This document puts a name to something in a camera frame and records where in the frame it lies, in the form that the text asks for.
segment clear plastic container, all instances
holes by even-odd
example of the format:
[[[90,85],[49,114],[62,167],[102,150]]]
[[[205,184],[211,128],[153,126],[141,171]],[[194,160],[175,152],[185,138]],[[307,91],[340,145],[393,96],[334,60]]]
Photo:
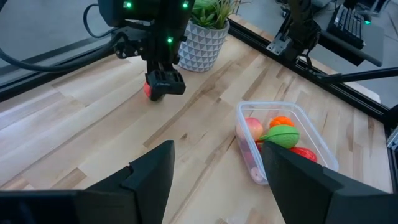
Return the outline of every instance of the clear plastic container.
[[[260,153],[244,120],[247,117],[258,119],[264,127],[265,134],[269,129],[269,123],[276,116],[290,118],[295,128],[300,131],[300,141],[296,146],[306,147],[313,151],[318,157],[318,163],[322,166],[334,171],[338,170],[336,157],[329,151],[304,110],[296,104],[278,101],[242,101],[238,104],[236,113],[237,129],[242,128],[244,134],[244,139],[237,138],[237,140],[249,173],[256,183],[265,185],[268,181]]]

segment white geometric planter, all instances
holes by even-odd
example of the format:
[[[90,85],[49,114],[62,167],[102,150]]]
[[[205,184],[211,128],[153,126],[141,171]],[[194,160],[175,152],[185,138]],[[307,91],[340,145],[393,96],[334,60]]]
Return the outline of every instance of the white geometric planter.
[[[228,21],[221,30],[206,29],[189,21],[185,30],[187,41],[181,43],[178,51],[180,54],[178,65],[193,72],[205,72],[211,69],[223,46],[228,29]]]

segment potted plant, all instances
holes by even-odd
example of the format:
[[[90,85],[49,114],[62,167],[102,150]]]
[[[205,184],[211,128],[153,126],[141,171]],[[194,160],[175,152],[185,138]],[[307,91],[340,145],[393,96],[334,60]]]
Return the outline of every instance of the potted plant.
[[[212,68],[228,33],[228,16],[241,3],[238,0],[196,0],[182,42],[179,65],[193,72]]]

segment wooden tabletop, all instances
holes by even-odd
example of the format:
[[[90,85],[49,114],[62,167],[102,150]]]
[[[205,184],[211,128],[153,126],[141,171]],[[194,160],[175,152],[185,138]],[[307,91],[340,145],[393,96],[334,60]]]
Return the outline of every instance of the wooden tabletop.
[[[1,188],[84,189],[173,139],[164,223],[283,223],[234,136],[238,102],[278,100],[307,112],[340,173],[391,192],[383,125],[238,39],[227,36],[209,72],[177,67],[182,96],[149,101],[145,69],[110,56],[1,103]]]

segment black cable cord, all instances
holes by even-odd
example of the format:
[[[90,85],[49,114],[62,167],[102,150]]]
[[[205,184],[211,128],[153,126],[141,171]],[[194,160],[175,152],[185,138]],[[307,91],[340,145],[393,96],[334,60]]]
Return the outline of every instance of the black cable cord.
[[[65,64],[65,65],[56,65],[56,66],[41,66],[41,65],[32,65],[29,63],[18,61],[15,58],[8,56],[4,51],[0,48],[0,58],[6,61],[7,63],[23,68],[26,70],[32,70],[37,72],[65,72],[73,69],[77,69],[83,67],[85,65],[89,65],[97,60],[99,60],[107,51],[109,51],[118,40],[123,37],[125,34],[118,33],[112,38],[107,44],[105,44],[101,49],[96,51],[95,53],[84,56],[74,62]]]
[[[92,36],[92,37],[94,37],[94,38],[102,38],[102,37],[106,37],[107,35],[110,35],[113,31],[115,31],[116,29],[118,29],[118,28],[110,29],[110,30],[106,31],[104,34],[101,34],[101,35],[95,35],[95,34],[93,34],[92,31],[90,30],[90,28],[88,27],[88,23],[87,23],[87,14],[88,14],[88,11],[89,11],[93,6],[98,6],[98,4],[91,4],[91,5],[87,6],[87,8],[85,9],[85,11],[84,11],[84,13],[83,13],[83,23],[84,23],[84,25],[85,25],[85,28],[86,28],[86,30],[87,30],[87,33],[88,33],[90,36]]]

